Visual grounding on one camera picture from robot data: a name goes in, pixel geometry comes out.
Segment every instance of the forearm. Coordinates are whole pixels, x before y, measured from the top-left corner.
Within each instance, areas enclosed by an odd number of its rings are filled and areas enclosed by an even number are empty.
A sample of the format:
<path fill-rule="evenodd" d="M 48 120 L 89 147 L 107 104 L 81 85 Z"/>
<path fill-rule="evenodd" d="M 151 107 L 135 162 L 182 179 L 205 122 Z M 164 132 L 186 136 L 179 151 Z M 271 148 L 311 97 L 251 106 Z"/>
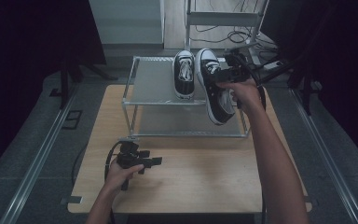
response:
<path fill-rule="evenodd" d="M 112 190 L 102 188 L 94 205 L 89 211 L 86 223 L 108 223 L 115 197 L 116 194 L 112 192 Z"/>
<path fill-rule="evenodd" d="M 272 223 L 308 223 L 296 169 L 264 109 L 248 110 L 257 166 Z"/>

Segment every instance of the hand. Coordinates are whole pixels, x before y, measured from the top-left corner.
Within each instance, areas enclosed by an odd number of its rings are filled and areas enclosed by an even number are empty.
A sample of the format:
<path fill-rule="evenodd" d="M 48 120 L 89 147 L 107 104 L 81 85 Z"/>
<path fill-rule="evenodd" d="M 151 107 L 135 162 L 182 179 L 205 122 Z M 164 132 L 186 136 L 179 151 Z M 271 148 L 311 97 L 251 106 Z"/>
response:
<path fill-rule="evenodd" d="M 244 82 L 221 82 L 216 83 L 220 88 L 228 88 L 234 90 L 232 92 L 232 100 L 237 102 L 241 101 L 241 109 L 245 113 L 249 113 L 250 109 L 263 107 L 260 101 L 260 94 L 255 85 L 255 81 L 250 78 Z"/>
<path fill-rule="evenodd" d="M 120 193 L 121 185 L 126 179 L 132 179 L 133 173 L 144 169 L 142 164 L 132 166 L 128 169 L 123 169 L 117 164 L 117 158 L 110 163 L 109 173 L 106 177 L 103 189 L 112 193 L 112 196 L 116 196 Z"/>

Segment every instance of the black sneaker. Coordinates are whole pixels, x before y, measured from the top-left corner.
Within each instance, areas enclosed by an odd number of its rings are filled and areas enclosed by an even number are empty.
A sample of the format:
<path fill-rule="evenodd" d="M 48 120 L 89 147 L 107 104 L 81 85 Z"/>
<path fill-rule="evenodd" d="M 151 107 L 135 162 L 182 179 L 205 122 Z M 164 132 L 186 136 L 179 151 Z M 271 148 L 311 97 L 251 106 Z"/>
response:
<path fill-rule="evenodd" d="M 190 100 L 194 96 L 194 55 L 182 50 L 173 59 L 173 80 L 175 94 L 181 100 Z"/>
<path fill-rule="evenodd" d="M 208 116 L 216 125 L 225 124 L 235 114 L 229 89 L 222 89 L 209 78 L 220 70 L 220 63 L 210 49 L 202 49 L 196 56 L 196 73 L 200 85 L 205 90 Z"/>

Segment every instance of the wooden table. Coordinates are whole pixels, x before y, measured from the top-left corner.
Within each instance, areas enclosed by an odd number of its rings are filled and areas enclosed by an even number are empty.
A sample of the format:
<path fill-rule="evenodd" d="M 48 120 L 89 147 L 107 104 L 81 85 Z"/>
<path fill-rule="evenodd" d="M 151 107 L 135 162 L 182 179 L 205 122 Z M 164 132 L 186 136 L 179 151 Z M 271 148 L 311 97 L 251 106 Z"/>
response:
<path fill-rule="evenodd" d="M 72 213 L 90 211 L 103 185 L 106 156 L 118 138 L 128 135 L 121 107 L 124 88 L 106 89 L 72 191 L 81 202 L 68 203 Z M 268 97 L 267 112 L 291 156 Z M 248 138 L 142 137 L 137 144 L 140 150 L 150 150 L 150 157 L 162 157 L 162 164 L 134 175 L 128 190 L 116 197 L 115 213 L 261 212 L 252 132 Z"/>

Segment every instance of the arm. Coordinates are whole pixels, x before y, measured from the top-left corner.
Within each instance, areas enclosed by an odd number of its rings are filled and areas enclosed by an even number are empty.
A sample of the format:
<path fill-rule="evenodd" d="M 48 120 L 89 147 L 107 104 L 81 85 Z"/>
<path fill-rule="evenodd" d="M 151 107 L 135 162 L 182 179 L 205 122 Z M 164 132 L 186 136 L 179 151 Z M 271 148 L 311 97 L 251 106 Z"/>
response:
<path fill-rule="evenodd" d="M 271 223 L 309 223 L 304 195 L 295 166 L 260 102 L 255 82 L 219 83 L 234 90 L 233 100 L 242 102 L 255 143 L 255 155 L 268 216 Z"/>
<path fill-rule="evenodd" d="M 126 179 L 131 179 L 133 173 L 142 170 L 144 166 L 136 165 L 128 169 L 122 169 L 116 159 L 110 164 L 109 174 L 95 200 L 94 205 L 89 211 L 86 223 L 108 223 L 109 215 L 112 210 L 112 203 L 120 193 L 121 185 Z"/>

